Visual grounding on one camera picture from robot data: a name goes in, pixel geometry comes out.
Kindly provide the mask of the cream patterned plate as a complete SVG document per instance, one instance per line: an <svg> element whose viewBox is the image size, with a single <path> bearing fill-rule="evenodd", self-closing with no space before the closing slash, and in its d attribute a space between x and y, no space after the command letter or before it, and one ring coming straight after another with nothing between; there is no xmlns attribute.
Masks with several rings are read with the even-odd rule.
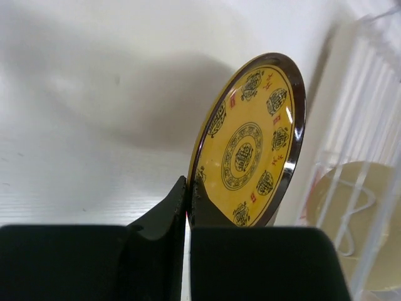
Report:
<svg viewBox="0 0 401 301"><path fill-rule="evenodd" d="M348 202L356 186L362 161L342 166L336 188L323 220L322 229L335 240ZM393 178L393 167L373 162L367 172L355 209L338 248L338 257L347 280L351 280L365 247L368 233L380 209L388 182ZM321 210L335 179L335 170L326 173L312 190L306 205L308 224L317 224ZM365 284L367 290L390 291L400 288L400 205L396 205L391 220L386 224L380 248Z"/></svg>

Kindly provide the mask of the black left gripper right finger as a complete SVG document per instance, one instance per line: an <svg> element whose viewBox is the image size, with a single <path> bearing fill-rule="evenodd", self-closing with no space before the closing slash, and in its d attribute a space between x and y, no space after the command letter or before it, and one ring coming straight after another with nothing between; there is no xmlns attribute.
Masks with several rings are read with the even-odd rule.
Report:
<svg viewBox="0 0 401 301"><path fill-rule="evenodd" d="M217 222L201 180L191 189L192 300L350 300L329 237L317 228Z"/></svg>

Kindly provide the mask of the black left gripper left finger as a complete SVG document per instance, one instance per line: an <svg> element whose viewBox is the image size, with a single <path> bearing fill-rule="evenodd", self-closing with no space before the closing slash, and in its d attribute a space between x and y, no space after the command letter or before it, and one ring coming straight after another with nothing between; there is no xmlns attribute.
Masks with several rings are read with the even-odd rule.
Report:
<svg viewBox="0 0 401 301"><path fill-rule="evenodd" d="M1 228L2 300L179 300L186 180L126 226Z"/></svg>

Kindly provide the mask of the yellow patterned plate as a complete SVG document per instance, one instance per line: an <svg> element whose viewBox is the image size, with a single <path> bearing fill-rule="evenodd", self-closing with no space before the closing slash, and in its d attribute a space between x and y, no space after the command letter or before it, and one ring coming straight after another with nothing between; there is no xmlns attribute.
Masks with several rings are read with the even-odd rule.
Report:
<svg viewBox="0 0 401 301"><path fill-rule="evenodd" d="M296 63L265 53L229 79L194 145L187 187L191 226L266 226L301 152L306 92Z"/></svg>

